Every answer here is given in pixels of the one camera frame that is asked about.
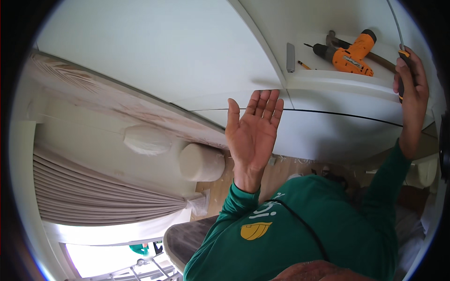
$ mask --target cylindrical cushion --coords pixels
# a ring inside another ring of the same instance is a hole
[[[191,143],[180,153],[180,172],[188,181],[213,182],[224,169],[224,155],[216,148]]]

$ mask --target black and orange screwdriver handle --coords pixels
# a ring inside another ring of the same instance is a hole
[[[417,86],[416,80],[414,78],[414,73],[411,69],[410,54],[404,50],[398,51],[398,54],[400,55],[400,58],[403,59],[405,61],[406,65],[408,66],[409,71],[411,72],[411,76],[413,77],[414,86]],[[405,93],[405,86],[403,85],[403,80],[400,77],[398,80],[398,98],[400,99],[400,103],[403,103],[403,94],[404,93]]]

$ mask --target person in green shirt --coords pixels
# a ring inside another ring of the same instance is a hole
[[[409,48],[411,71],[397,60],[394,91],[404,83],[403,129],[356,210],[344,187],[308,175],[288,180],[258,204],[283,100],[255,91],[242,118],[229,99],[225,135],[234,180],[217,221],[184,270],[186,281],[391,280],[397,261],[394,203],[417,147],[427,109],[422,63]]]
[[[149,252],[149,245],[148,243],[130,245],[130,249],[133,250],[133,252],[135,253],[142,254],[145,256]]]

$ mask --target beige curtain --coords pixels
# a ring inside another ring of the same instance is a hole
[[[172,214],[187,205],[182,197],[121,182],[42,147],[34,149],[33,171],[40,216],[52,223],[137,223]]]

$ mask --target fingers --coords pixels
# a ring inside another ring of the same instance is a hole
[[[239,127],[239,105],[232,98],[228,99],[228,119],[226,129],[235,130]]]
[[[428,88],[427,76],[425,75],[425,69],[423,68],[422,60],[409,47],[405,46],[405,51],[409,53],[409,58],[411,60],[411,70],[414,73],[416,83]]]
[[[275,104],[277,103],[278,96],[280,95],[280,91],[272,90],[270,92],[269,100],[265,106],[263,118],[270,120],[275,110]]]
[[[400,73],[396,73],[394,75],[394,83],[392,84],[392,88],[394,89],[394,93],[398,94],[398,80],[400,79]]]
[[[397,65],[395,67],[395,70],[400,74],[400,77],[403,81],[403,86],[405,89],[404,95],[406,93],[415,93],[415,86],[413,83],[411,71],[403,59],[401,58],[397,59]]]
[[[262,117],[262,113],[264,112],[264,109],[266,108],[267,101],[269,100],[270,91],[264,90],[262,91],[261,95],[259,96],[258,105],[256,106],[255,110],[255,116]]]
[[[273,126],[275,126],[275,128],[278,128],[278,125],[280,124],[281,114],[283,113],[283,107],[284,107],[284,101],[282,99],[277,100],[277,103],[275,105],[274,114],[270,120],[270,123]]]
[[[256,106],[258,105],[260,91],[254,91],[252,96],[250,97],[250,101],[248,102],[247,108],[245,109],[244,114],[255,114]]]

